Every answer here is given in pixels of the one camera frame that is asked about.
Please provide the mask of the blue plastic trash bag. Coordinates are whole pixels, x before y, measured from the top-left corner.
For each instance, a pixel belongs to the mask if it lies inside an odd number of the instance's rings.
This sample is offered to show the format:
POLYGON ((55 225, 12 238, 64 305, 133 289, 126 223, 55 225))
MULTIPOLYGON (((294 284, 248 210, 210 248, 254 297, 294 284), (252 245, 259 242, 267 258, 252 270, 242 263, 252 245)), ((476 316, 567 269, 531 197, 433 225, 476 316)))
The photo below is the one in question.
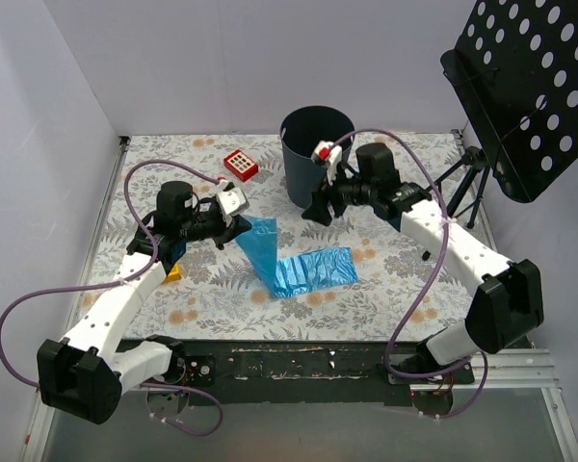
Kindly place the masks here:
POLYGON ((332 247, 278 257, 274 218, 246 217, 251 230, 236 238, 256 275, 274 298, 290 298, 358 282, 353 253, 332 247))

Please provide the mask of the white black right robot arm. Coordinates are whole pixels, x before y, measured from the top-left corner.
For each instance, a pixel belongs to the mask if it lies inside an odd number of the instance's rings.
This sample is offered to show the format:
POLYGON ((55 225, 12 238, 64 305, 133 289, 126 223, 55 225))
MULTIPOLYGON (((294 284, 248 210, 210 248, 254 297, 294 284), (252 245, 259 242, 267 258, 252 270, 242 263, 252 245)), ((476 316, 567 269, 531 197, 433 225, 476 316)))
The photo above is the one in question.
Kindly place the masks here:
POLYGON ((423 340, 412 356, 390 368, 392 373, 435 383, 458 361, 479 351, 497 353, 543 323, 541 277, 534 263, 510 260, 445 217, 425 189, 401 180, 385 144, 365 144, 356 157, 358 169, 352 170, 340 147, 317 144, 311 159, 327 172, 303 218, 328 226, 350 205, 369 206, 436 256, 472 297, 464 320, 423 340))

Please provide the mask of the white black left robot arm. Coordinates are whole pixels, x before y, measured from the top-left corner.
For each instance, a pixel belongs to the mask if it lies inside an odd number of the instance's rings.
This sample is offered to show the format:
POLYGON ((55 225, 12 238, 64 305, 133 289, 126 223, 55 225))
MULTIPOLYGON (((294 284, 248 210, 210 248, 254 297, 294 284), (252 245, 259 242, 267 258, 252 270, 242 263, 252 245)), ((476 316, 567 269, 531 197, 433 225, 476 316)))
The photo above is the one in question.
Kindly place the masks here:
POLYGON ((166 280, 189 243, 210 239, 222 249, 250 230, 242 214, 245 193, 230 182, 211 197, 197 199, 191 184, 162 185, 156 208, 147 214, 127 247, 115 277, 88 313, 61 339, 38 350, 39 390, 44 404, 94 424, 105 423, 122 395, 148 379, 173 385, 185 375, 182 344, 152 335, 118 351, 126 328, 148 297, 166 280))

